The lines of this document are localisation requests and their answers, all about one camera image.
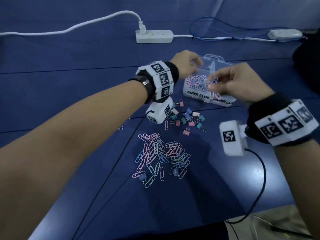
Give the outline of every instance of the beige pants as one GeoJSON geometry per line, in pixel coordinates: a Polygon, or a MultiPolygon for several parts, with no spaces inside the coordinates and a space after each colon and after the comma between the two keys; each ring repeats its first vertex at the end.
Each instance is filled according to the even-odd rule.
{"type": "MultiPolygon", "coordinates": [[[[236,217],[229,219],[229,221],[234,222],[241,218],[242,217],[236,217]]],[[[244,221],[233,224],[232,226],[235,229],[239,240],[306,240],[306,238],[293,234],[274,232],[270,229],[270,223],[278,228],[310,235],[295,205],[286,205],[254,213],[248,216],[244,221]]],[[[226,227],[228,229],[229,239],[237,240],[230,224],[226,223],[226,227]]]]}

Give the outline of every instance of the hand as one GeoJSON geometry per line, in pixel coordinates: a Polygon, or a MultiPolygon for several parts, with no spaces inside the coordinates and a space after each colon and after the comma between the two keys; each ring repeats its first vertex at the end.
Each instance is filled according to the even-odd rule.
{"type": "Polygon", "coordinates": [[[212,81],[215,77],[222,83],[210,84],[208,91],[226,93],[244,102],[258,102],[274,94],[247,63],[221,68],[212,73],[208,80],[212,81]]]}
{"type": "Polygon", "coordinates": [[[170,62],[172,62],[179,70],[179,78],[186,78],[193,73],[196,73],[198,68],[193,61],[199,66],[203,66],[203,62],[200,57],[195,53],[188,50],[184,50],[177,53],[170,62]]]}

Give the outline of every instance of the wristband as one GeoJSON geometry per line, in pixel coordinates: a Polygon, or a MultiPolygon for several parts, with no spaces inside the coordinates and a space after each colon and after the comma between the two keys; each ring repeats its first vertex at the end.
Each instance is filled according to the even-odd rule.
{"type": "Polygon", "coordinates": [[[179,79],[178,68],[171,62],[155,61],[138,68],[136,75],[146,77],[153,90],[149,92],[146,103],[155,101],[163,103],[173,93],[174,85],[179,79]]]}
{"type": "Polygon", "coordinates": [[[318,122],[298,99],[275,93],[249,108],[247,136],[273,146],[292,146],[312,139],[318,122]]]}

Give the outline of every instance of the fingernail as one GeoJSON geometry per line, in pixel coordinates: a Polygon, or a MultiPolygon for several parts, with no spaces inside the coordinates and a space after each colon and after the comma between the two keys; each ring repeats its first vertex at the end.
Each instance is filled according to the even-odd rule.
{"type": "Polygon", "coordinates": [[[209,84],[207,87],[207,90],[210,92],[213,92],[214,91],[214,84],[209,84]]]}

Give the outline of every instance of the plastic container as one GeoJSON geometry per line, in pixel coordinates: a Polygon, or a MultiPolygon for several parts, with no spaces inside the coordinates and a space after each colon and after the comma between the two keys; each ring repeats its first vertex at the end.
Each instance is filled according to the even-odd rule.
{"type": "MultiPolygon", "coordinates": [[[[221,56],[216,56],[212,54],[206,54],[203,57],[200,57],[203,61],[203,66],[198,69],[197,75],[206,75],[209,77],[211,73],[214,73],[216,70],[224,67],[233,66],[233,63],[225,62],[221,56]]],[[[221,100],[217,100],[214,96],[214,92],[209,92],[207,90],[200,90],[198,88],[190,87],[186,84],[186,80],[183,85],[183,95],[202,100],[206,103],[218,104],[222,106],[229,107],[236,99],[229,95],[221,96],[221,100]]]]}

